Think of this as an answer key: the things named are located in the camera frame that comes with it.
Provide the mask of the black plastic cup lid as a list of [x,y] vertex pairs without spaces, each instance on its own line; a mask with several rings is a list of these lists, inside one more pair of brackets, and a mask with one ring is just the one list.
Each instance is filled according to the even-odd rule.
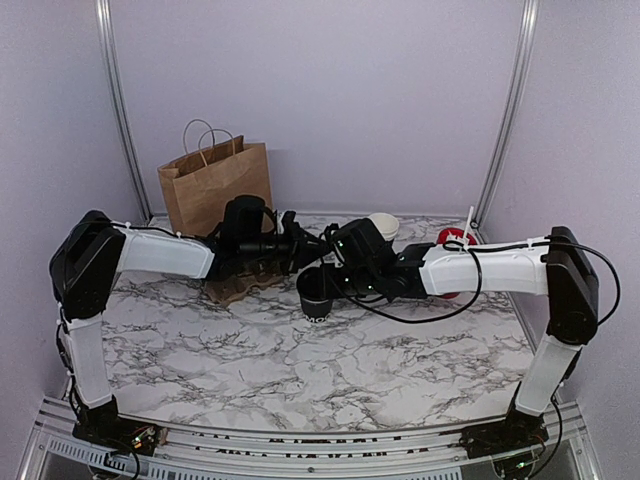
[[321,302],[338,296],[332,282],[332,271],[327,265],[304,270],[296,280],[296,288],[302,300]]

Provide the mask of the black paper coffee cup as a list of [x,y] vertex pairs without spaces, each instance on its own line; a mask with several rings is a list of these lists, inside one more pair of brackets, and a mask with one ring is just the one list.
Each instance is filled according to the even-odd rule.
[[297,278],[300,307],[307,321],[314,324],[327,320],[333,307],[333,284],[323,267],[311,267]]

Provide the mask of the cardboard cup carrier tray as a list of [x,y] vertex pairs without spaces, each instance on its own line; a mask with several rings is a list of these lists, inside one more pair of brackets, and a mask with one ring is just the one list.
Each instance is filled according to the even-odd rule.
[[206,281],[203,291],[214,304],[228,307],[244,299],[252,289],[264,290],[287,277],[279,264],[258,264],[225,280]]

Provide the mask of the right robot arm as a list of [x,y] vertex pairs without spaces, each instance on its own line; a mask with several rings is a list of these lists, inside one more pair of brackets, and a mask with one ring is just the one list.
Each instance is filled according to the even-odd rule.
[[544,295],[550,319],[504,419],[467,427],[461,445],[471,458],[506,453],[545,441],[543,415],[560,384],[573,373],[598,329],[599,280],[570,229],[520,243],[417,243],[395,252],[369,221],[331,233],[339,266],[320,268],[320,296],[355,304],[379,295],[423,299],[470,292]]

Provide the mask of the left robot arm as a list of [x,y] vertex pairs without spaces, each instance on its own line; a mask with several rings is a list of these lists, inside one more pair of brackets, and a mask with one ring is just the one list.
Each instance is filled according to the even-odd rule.
[[124,272],[151,272],[221,281],[264,262],[284,273],[326,255],[326,243],[303,229],[295,212],[241,207],[205,237],[159,227],[120,224],[89,211],[49,264],[59,308],[56,344],[71,378],[73,435],[123,454],[150,456],[160,442],[153,423],[126,419],[107,378],[102,323],[113,286]]

